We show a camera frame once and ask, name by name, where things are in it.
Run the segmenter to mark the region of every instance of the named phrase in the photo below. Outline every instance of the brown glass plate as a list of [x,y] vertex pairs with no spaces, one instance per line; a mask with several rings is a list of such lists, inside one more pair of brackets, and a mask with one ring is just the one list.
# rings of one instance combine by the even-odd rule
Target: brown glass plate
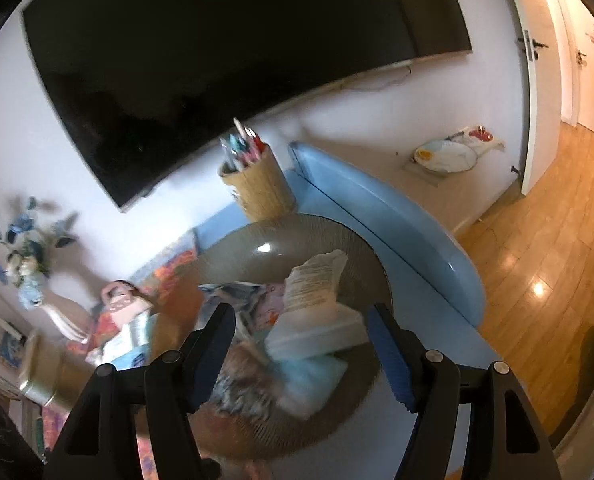
[[[189,265],[189,271],[199,283],[277,283],[293,267],[335,249],[348,254],[338,300],[364,316],[377,302],[392,308],[390,284],[372,248],[354,231],[319,216],[295,214],[247,225],[206,250]],[[269,420],[254,422],[218,415],[207,402],[190,417],[199,448],[234,460],[270,459],[325,439],[354,413],[379,372],[370,344],[335,355],[348,363],[348,369],[328,403],[309,420],[297,420],[274,408]]]

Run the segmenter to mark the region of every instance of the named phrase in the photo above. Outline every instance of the wooden floor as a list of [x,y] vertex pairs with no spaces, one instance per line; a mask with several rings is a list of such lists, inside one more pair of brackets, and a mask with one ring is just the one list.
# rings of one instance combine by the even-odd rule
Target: wooden floor
[[488,294],[479,331],[556,445],[594,388],[594,133],[563,124],[528,196],[513,185],[459,241]]

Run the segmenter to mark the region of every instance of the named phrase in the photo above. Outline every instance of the flower arrangement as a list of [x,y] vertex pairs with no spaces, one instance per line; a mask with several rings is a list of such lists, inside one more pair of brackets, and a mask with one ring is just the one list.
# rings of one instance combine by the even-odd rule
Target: flower arrangement
[[6,266],[0,265],[0,282],[19,289],[19,300],[25,308],[43,301],[42,288],[50,277],[50,250],[63,248],[77,241],[67,232],[68,222],[60,220],[48,231],[36,225],[37,199],[28,199],[26,210],[9,226],[0,245],[8,250]]

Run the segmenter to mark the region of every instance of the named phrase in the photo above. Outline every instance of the white vase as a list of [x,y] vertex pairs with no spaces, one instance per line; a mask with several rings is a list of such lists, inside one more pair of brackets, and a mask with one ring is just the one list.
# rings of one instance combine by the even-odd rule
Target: white vase
[[86,343],[90,337],[93,319],[76,301],[43,289],[43,302],[39,305],[50,316],[59,331],[68,339]]

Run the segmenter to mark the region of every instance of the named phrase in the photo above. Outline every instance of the red floral cloth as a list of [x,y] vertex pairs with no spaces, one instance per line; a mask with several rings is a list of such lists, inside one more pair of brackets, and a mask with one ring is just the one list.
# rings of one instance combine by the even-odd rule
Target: red floral cloth
[[[179,281],[179,278],[186,270],[186,266],[197,258],[195,249],[184,251],[183,253],[172,258],[164,266],[154,270],[154,272],[147,277],[141,285],[139,290],[143,294],[152,298],[154,303],[165,303],[166,298],[174,289]],[[69,342],[66,346],[68,351],[80,355],[82,358],[94,348],[97,348],[119,333],[119,329],[112,322],[109,312],[102,312],[96,322],[93,335],[88,344],[80,344],[76,342]],[[44,408],[42,411],[43,419],[43,440],[46,447],[51,449],[57,441],[57,437],[63,428],[68,415],[55,412],[49,408]],[[139,459],[141,461],[141,471],[144,480],[158,480],[157,468],[155,467],[155,459],[152,455],[152,447],[148,438],[137,438],[137,448],[139,451]]]

